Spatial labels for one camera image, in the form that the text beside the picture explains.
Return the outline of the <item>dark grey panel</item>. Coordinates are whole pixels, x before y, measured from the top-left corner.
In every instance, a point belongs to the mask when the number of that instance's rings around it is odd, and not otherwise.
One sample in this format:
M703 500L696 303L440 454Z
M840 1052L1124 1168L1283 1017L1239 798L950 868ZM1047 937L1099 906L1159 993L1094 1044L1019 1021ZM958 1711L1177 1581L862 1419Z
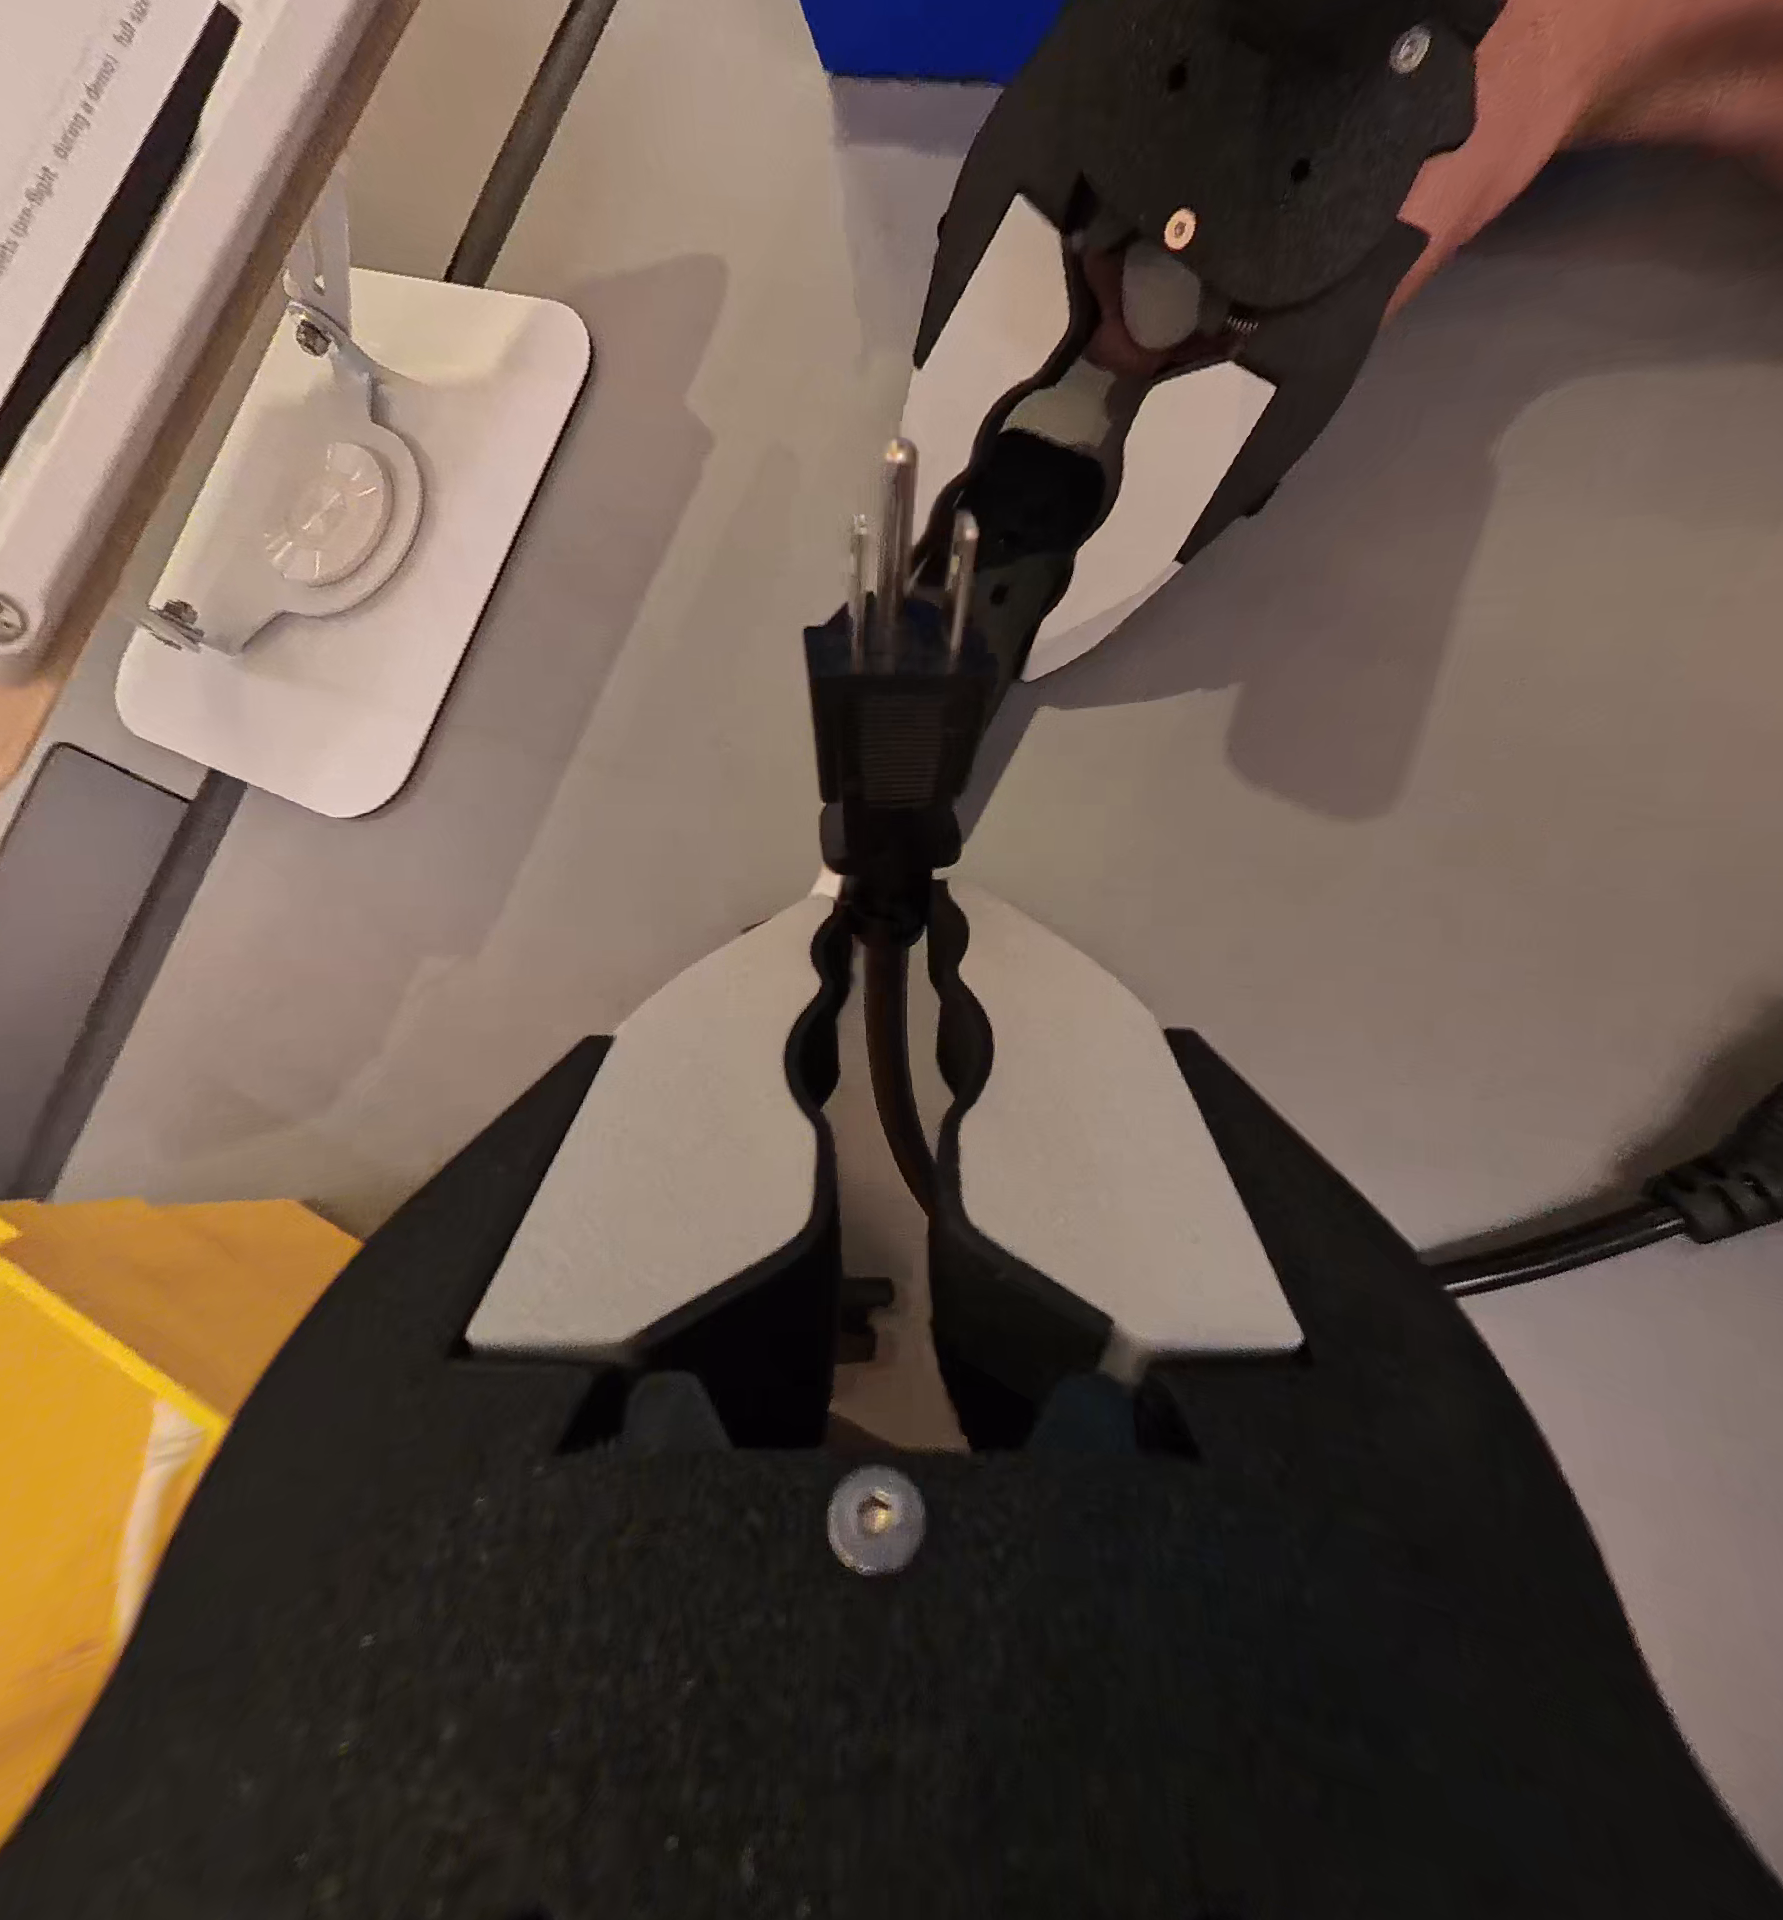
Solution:
M0 842L0 1199L50 1197L243 797L42 755Z

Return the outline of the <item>white round hinge mount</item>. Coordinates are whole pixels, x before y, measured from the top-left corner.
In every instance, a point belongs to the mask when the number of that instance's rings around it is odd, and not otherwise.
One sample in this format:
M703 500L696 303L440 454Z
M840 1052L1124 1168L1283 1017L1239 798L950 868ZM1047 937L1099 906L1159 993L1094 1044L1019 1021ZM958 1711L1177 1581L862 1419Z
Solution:
M279 323L139 616L181 653L239 657L280 618L327 619L408 551L422 473L379 415L384 372L350 331L334 172L284 263Z

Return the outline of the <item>grey desk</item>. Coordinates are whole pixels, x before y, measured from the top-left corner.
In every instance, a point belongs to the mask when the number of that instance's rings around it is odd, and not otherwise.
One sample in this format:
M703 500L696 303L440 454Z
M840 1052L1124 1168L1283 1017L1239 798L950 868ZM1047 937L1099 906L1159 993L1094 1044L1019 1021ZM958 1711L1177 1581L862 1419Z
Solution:
M422 3L347 157L437 275L588 39L489 279L588 389L398 800L333 822L115 714L41 741L164 932L42 1073L33 1194L384 1216L584 1032L810 874L798 628L903 397L988 94L831 84L797 3ZM1783 1076L1783 192L1550 162L1372 350L1283 493L1024 689L969 874L1197 1029L1411 1239L1622 1189Z

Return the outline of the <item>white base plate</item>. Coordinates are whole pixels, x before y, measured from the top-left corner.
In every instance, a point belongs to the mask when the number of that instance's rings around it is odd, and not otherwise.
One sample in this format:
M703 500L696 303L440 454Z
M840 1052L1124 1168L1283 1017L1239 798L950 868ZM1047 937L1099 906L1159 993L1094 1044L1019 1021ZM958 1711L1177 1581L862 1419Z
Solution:
M379 415L422 473L393 574L336 618L280 618L239 657L135 623L117 714L138 739L330 818L396 798L422 755L592 368L552 299L350 268Z

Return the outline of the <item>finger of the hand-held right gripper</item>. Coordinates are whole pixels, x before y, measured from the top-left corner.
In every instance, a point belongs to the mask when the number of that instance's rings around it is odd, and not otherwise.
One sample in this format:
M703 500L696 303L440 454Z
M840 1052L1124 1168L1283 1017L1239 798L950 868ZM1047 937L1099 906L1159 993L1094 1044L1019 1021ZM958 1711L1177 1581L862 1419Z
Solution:
M972 491L980 562L1070 553L1040 628L1108 633L1110 562L1078 551L1114 500L1117 377L1066 346L1070 326L1064 235L1015 201L911 373L902 434L919 452L926 559L946 553L956 499Z
M1099 647L1182 566L1273 383L1229 361L1136 382L1084 361L981 419L981 634L1016 679Z

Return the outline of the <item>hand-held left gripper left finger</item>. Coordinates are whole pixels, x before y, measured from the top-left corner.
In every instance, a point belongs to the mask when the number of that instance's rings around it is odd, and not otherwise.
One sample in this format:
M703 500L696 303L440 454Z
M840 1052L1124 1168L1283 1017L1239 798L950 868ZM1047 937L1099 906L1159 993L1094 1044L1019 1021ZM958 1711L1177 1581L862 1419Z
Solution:
M817 1443L843 1263L834 1139L843 923L806 895L610 1038L486 1293L472 1354L685 1373L733 1443Z

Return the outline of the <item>person's right hand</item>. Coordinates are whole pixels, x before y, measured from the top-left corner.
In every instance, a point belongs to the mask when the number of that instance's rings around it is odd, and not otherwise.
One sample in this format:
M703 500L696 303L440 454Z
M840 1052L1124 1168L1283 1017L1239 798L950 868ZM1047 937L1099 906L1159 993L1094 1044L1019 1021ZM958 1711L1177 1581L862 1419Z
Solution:
M1476 53L1476 119L1420 168L1402 219L1427 245L1395 315L1550 155L1699 148L1783 191L1783 1L1509 1Z

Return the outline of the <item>white printed sheet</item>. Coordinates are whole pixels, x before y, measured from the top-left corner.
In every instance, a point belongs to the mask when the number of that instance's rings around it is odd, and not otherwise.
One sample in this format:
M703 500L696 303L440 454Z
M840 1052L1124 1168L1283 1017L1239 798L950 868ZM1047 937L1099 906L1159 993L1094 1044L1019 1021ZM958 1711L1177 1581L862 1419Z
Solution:
M239 24L228 3L0 1L0 471L106 313Z

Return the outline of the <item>yellow plastic bin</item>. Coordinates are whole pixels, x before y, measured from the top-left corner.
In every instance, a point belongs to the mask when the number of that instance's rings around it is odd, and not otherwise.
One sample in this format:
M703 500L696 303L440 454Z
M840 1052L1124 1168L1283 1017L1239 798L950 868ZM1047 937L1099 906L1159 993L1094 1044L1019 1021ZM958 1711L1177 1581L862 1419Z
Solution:
M176 1320L138 1201L0 1203L0 1846L128 1641L218 1452L228 1377Z

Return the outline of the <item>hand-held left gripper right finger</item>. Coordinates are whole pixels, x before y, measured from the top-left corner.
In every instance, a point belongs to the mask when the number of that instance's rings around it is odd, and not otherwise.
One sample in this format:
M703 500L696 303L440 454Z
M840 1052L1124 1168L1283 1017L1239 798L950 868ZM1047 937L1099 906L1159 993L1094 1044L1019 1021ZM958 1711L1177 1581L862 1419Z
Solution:
M1275 1363L1303 1331L1162 1023L977 887L926 929L948 1091L929 1325L972 1448L1020 1448L1070 1379L1136 1396L1165 1363Z

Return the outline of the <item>blue box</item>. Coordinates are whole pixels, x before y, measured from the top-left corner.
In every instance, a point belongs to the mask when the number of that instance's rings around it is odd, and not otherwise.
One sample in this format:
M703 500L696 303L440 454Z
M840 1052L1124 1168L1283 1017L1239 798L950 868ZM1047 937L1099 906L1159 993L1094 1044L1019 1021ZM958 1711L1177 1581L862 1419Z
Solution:
M835 78L997 84L1047 33L1043 1L803 1L821 70Z

